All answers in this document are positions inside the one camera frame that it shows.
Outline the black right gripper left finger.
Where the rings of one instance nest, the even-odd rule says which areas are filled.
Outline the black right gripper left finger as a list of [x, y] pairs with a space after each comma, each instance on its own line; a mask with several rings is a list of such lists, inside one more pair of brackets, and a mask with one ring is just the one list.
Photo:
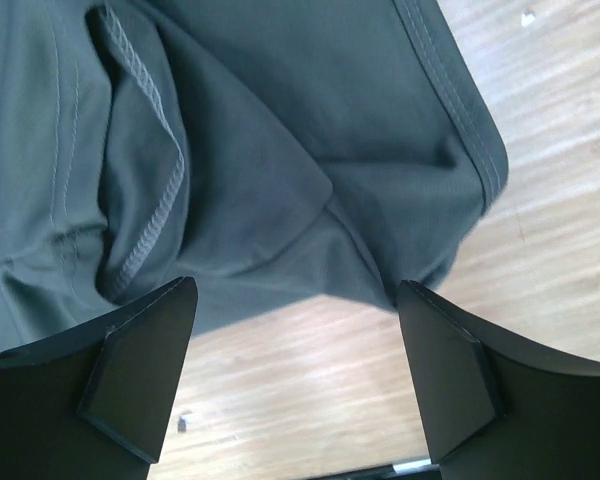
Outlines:
[[144, 479], [161, 455], [198, 300], [176, 279], [0, 353], [0, 479]]

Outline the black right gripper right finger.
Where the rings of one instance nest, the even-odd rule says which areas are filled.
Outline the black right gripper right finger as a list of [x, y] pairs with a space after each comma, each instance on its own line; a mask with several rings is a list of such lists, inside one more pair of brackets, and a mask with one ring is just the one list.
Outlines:
[[428, 454], [444, 479], [600, 479], [600, 362], [404, 281], [398, 311]]

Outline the dark grey t shirt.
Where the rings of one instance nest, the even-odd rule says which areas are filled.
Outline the dark grey t shirt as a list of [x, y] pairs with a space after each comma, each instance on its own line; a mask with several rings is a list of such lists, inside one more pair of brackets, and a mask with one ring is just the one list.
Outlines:
[[0, 352], [437, 287], [508, 178], [434, 1], [0, 1]]

